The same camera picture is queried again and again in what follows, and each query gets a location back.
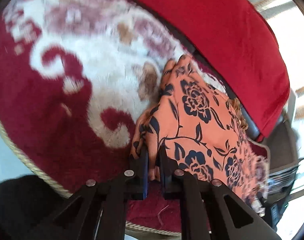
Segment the floral fabric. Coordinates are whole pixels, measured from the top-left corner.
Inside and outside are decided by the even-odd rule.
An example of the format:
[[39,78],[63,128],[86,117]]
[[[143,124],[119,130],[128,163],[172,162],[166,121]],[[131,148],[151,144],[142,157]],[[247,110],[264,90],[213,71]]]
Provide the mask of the floral fabric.
[[158,149],[180,169],[204,181],[220,179],[244,201],[253,200],[257,156],[253,153],[228,97],[204,82],[189,56],[170,60],[163,71],[160,100],[136,123],[131,154],[146,143],[149,179],[159,179]]

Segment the metal screw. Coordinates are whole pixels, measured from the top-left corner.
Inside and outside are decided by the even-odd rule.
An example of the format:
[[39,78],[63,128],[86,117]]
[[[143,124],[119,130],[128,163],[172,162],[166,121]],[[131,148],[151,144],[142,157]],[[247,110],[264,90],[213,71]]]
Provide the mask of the metal screw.
[[127,177],[132,177],[134,175],[134,171],[132,170],[124,171],[124,175]]
[[220,181],[219,179],[213,179],[212,180],[212,184],[215,186],[215,187],[219,187],[222,185],[222,181]]
[[174,174],[176,176],[183,176],[184,175],[184,171],[177,169],[177,170],[174,171]]
[[92,187],[95,185],[95,183],[96,183],[96,181],[94,179],[88,179],[85,184],[88,187]]

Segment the white pattern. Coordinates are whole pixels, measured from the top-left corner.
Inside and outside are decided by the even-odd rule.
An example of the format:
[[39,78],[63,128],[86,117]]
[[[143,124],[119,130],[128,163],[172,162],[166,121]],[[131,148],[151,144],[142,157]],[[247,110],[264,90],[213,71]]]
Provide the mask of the white pattern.
[[[145,62],[149,62],[156,66],[158,74],[158,84],[160,82],[161,71],[165,63],[170,59],[176,60],[186,53],[180,42],[174,39],[168,30],[159,23],[152,15],[140,7],[128,3],[126,0],[71,0],[78,2],[79,8],[74,8],[64,15],[65,24],[78,24],[78,31],[82,31],[86,25],[84,35],[74,33],[55,33],[55,28],[49,26],[45,15],[51,8],[59,7],[60,2],[68,6],[69,0],[16,0],[4,11],[4,19],[6,23],[17,20],[17,24],[9,29],[15,41],[22,39],[35,39],[31,26],[24,25],[27,19],[31,19],[36,26],[42,30],[40,37],[34,41],[32,51],[30,53],[30,65],[33,70],[45,79],[57,79],[65,76],[63,59],[61,56],[56,56],[51,62],[46,65],[42,63],[42,55],[50,47],[59,46],[64,51],[75,55],[83,66],[82,78],[88,79],[92,84],[92,95],[88,102],[87,113],[89,126],[95,134],[102,138],[105,145],[111,148],[120,148],[126,146],[130,142],[130,134],[126,125],[119,124],[116,130],[108,129],[101,119],[103,111],[109,108],[114,108],[117,111],[123,111],[129,114],[133,121],[136,122],[140,114],[151,104],[149,101],[141,101],[138,95],[139,81],[135,73],[132,71],[132,66],[143,66]],[[92,15],[87,14],[87,6],[105,6],[101,9],[101,15],[108,15],[107,27],[104,32],[92,33],[91,20]],[[18,17],[16,11],[23,9],[24,15]],[[174,51],[169,57],[161,57],[151,54],[150,49],[144,43],[144,37],[138,35],[136,40],[133,40],[130,46],[124,45],[119,41],[116,26],[118,23],[124,23],[129,27],[130,31],[135,32],[134,24],[138,18],[146,18],[153,22],[161,30],[161,34],[165,35],[170,40]],[[213,80],[206,73],[201,73],[203,78],[225,92],[223,86]],[[73,77],[65,77],[62,87],[65,94],[77,93],[84,86],[82,80],[76,80]],[[73,110],[67,108],[67,114],[73,115]]]

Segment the floor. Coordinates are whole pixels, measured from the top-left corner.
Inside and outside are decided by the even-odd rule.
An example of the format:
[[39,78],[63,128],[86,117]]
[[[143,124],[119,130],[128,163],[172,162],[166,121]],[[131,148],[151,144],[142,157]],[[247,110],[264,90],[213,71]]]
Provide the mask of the floor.
[[0,182],[32,172],[14,155],[0,137]]

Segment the gold rope edge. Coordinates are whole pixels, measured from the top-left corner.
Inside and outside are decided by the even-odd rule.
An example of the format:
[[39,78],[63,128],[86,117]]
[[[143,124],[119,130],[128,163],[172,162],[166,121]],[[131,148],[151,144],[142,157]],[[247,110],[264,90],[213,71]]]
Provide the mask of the gold rope edge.
[[[52,179],[49,175],[47,175],[44,171],[38,168],[35,163],[24,153],[22,152],[9,138],[8,134],[6,133],[4,126],[0,121],[0,136],[4,143],[12,150],[12,152],[19,158],[19,160],[27,166],[36,176],[40,179],[44,180],[47,184],[49,184],[59,195],[69,198],[72,193],[68,190],[64,189],[62,185],[60,185],[57,181]],[[181,233],[165,231],[165,230],[158,230],[154,228],[148,228],[144,226],[140,226],[137,224],[133,224],[129,221],[126,222],[125,227],[130,230],[137,230],[137,231],[145,231],[145,232],[152,232],[162,235],[168,236],[180,236]]]

